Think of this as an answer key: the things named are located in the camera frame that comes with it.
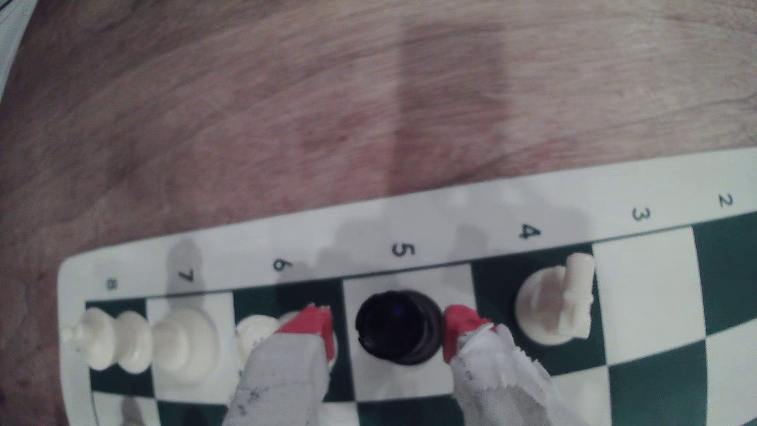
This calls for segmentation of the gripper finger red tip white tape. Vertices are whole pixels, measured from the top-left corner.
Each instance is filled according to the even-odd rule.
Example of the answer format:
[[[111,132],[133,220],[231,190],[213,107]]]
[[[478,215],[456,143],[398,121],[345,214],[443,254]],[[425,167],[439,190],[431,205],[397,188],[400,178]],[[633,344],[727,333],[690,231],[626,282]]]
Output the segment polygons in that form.
[[[465,305],[444,310],[443,358],[465,425],[582,425],[509,328]]]
[[[335,358],[333,316],[308,305],[255,346],[223,425],[318,425]]]

